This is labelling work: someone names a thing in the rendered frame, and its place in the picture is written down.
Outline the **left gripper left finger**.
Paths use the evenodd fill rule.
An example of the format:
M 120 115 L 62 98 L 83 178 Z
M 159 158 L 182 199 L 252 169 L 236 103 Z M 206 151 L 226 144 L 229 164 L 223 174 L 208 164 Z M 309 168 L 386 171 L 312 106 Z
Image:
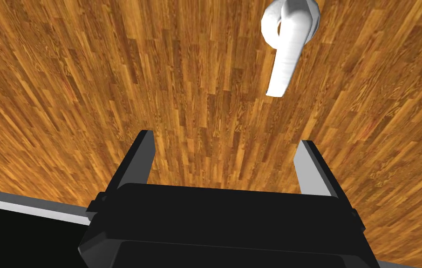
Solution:
M 141 130 L 121 161 L 105 192 L 117 190 L 129 183 L 146 184 L 155 153 L 153 131 Z

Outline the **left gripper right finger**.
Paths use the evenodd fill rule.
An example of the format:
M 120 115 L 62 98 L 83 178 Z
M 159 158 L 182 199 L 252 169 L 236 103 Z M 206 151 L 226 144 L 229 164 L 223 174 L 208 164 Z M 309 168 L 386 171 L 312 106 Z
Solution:
M 346 198 L 341 186 L 312 141 L 301 140 L 293 159 L 302 194 Z

